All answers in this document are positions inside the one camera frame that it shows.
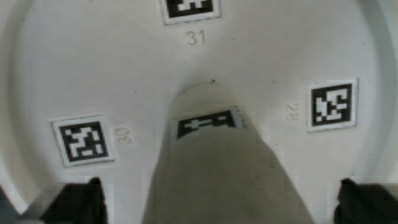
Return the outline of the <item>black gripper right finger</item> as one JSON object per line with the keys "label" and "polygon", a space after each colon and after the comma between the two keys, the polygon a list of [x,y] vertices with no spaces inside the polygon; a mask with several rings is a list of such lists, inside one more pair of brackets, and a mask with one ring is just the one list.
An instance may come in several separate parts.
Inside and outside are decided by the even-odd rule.
{"label": "black gripper right finger", "polygon": [[381,184],[342,180],[334,224],[398,224],[398,199]]}

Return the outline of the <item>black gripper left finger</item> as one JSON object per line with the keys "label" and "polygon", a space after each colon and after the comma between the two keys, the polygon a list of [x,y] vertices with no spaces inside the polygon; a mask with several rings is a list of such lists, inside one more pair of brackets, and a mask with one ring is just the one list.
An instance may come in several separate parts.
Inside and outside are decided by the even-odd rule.
{"label": "black gripper left finger", "polygon": [[38,196],[16,224],[109,224],[102,180],[59,183]]}

